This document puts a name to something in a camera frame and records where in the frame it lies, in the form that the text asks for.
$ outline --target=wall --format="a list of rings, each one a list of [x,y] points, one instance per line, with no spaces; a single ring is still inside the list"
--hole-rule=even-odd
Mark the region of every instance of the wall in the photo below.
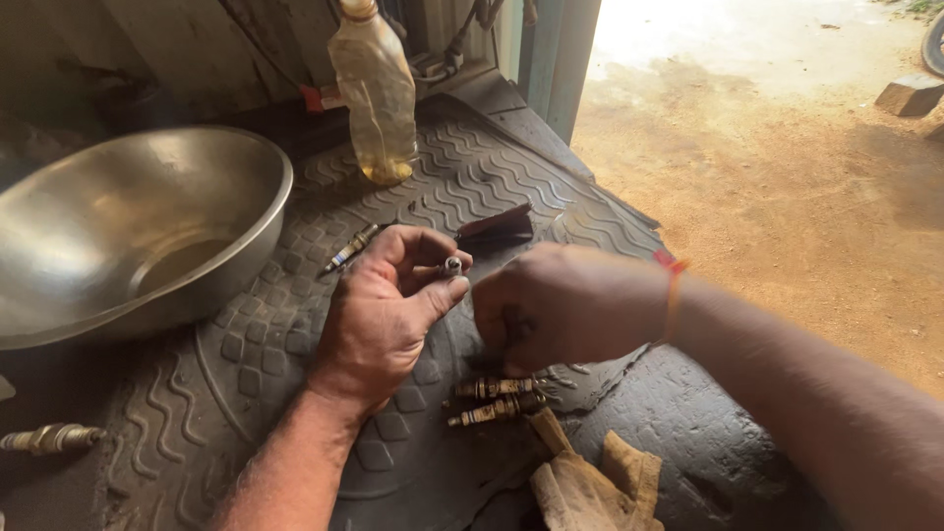
[[[337,23],[329,0],[223,1],[292,78],[315,86],[333,82],[326,43]],[[445,48],[471,0],[400,0],[399,4],[388,0],[386,4],[407,19],[411,49],[416,53]],[[507,35],[510,20],[499,17],[500,38],[502,23]],[[466,51],[467,60],[490,60],[490,37],[473,25]],[[152,77],[198,119],[297,97],[295,87],[260,56],[221,0],[0,2],[0,68],[4,71],[0,105],[4,110],[45,124],[90,116],[82,82],[57,69],[60,59]]]

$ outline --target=black rubber mat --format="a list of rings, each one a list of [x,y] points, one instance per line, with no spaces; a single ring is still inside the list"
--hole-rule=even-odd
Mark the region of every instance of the black rubber mat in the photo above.
[[[530,200],[534,240],[640,258],[662,246],[652,220],[448,96],[422,106],[418,136],[417,171],[393,188],[361,176],[349,145],[299,165],[278,248],[259,278],[216,317],[135,347],[149,361],[115,411],[114,453],[103,471],[113,528],[197,529],[207,521],[303,380],[336,280],[316,273],[366,223],[454,233]],[[470,277],[530,244],[472,248]],[[538,447],[523,422],[446,428],[454,412],[441,401],[481,355],[467,298],[433,326],[412,377],[364,426],[332,529],[462,529],[491,496],[527,479]],[[623,367],[595,383],[590,366],[558,372],[584,378],[599,395]]]

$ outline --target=stainless steel bowl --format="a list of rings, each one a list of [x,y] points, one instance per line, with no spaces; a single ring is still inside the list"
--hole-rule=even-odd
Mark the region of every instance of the stainless steel bowl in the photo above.
[[[0,195],[0,350],[205,317],[259,274],[292,165],[232,128],[133,134]]]

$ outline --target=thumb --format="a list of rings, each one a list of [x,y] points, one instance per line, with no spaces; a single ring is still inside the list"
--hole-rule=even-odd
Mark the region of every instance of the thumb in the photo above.
[[[449,313],[468,291],[469,280],[458,276],[429,283],[408,300],[415,308],[415,314],[423,319],[423,326],[429,328]]]

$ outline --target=hand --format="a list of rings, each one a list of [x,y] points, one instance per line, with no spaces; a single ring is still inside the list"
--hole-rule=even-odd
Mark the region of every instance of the hand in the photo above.
[[[347,270],[331,297],[308,388],[363,419],[380,411],[413,370],[430,326],[468,292],[437,266],[472,256],[432,229],[394,225]]]
[[[604,361],[662,337],[668,273],[595,248],[540,243],[472,290],[485,344],[505,372]]]

